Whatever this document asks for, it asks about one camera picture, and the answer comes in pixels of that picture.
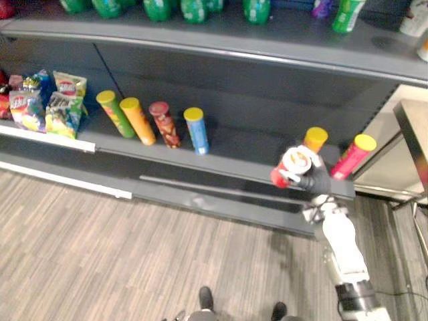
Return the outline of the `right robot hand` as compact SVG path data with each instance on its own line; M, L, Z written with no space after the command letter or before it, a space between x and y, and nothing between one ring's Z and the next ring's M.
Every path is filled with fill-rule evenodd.
M279 173L292 187L309 193L328 195L331 193L331 180L322 158L309 150L312 166L305 174L294 174L289 170L280 169Z

